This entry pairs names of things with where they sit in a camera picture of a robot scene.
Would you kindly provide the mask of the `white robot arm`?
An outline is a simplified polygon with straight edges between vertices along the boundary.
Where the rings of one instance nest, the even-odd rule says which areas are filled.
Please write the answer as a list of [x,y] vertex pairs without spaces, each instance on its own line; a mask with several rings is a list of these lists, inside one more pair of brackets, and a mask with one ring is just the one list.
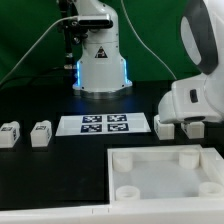
[[[108,96],[132,86],[119,52],[118,16],[99,0],[76,0],[77,24],[87,30],[75,91]],[[158,105],[162,123],[224,120],[224,0],[188,0],[182,43],[200,74],[172,83]]]

